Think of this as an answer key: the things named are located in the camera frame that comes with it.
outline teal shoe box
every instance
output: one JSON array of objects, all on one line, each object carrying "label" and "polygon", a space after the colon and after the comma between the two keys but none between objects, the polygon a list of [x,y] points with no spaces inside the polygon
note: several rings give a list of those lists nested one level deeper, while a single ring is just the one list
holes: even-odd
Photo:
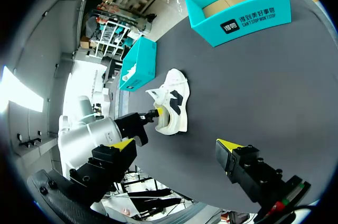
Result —
[{"label": "teal shoe box", "polygon": [[234,5],[227,4],[227,8],[205,17],[204,8],[216,1],[185,0],[192,29],[213,47],[255,31],[291,22],[290,0],[244,0]]},{"label": "teal shoe box", "polygon": [[[155,78],[157,44],[141,36],[122,62],[119,89],[134,92]],[[127,80],[122,77],[136,64],[135,73]]]}]

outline black gray table surface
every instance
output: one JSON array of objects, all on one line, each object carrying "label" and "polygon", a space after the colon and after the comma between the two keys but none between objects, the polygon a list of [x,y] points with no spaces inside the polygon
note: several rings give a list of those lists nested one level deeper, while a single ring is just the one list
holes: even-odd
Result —
[{"label": "black gray table surface", "polygon": [[188,132],[165,136],[148,124],[149,143],[136,164],[169,188],[212,206],[255,212],[215,159],[215,141],[260,149],[261,157],[312,187],[303,203],[320,198],[338,149],[338,51],[327,27],[305,0],[291,0],[292,22],[216,48],[186,18],[157,42],[156,78],[130,93],[129,111],[153,108],[145,92],[171,68],[187,75]]}]

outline black logo on sneaker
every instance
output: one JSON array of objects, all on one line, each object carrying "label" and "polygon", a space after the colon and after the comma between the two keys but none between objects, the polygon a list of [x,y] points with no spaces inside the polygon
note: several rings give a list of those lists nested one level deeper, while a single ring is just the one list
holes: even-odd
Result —
[{"label": "black logo on sneaker", "polygon": [[174,97],[176,97],[176,99],[171,98],[170,99],[170,107],[172,107],[172,109],[178,114],[181,114],[181,110],[179,108],[179,106],[182,105],[183,102],[183,96],[180,95],[180,93],[178,93],[176,90],[173,90],[170,92]]}]

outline bright light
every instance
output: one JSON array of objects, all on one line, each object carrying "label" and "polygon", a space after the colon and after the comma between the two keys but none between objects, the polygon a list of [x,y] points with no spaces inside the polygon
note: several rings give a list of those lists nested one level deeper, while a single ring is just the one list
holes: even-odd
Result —
[{"label": "bright light", "polygon": [[43,98],[23,85],[7,67],[4,67],[0,83],[0,112],[6,109],[8,101],[38,112],[43,109]]},{"label": "bright light", "polygon": [[67,84],[65,86],[65,91],[64,91],[63,108],[62,108],[63,116],[69,116],[69,110],[71,108],[71,103],[70,103],[70,100],[72,98],[71,80],[72,80],[72,74],[69,73]]}]

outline white sneaker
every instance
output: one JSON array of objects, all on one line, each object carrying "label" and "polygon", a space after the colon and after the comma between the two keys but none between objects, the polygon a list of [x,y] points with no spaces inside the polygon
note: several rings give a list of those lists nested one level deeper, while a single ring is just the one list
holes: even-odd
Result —
[{"label": "white sneaker", "polygon": [[154,98],[158,110],[158,125],[155,129],[164,135],[187,131],[186,102],[190,95],[189,85],[184,74],[171,69],[164,83],[158,89],[146,91]]}]

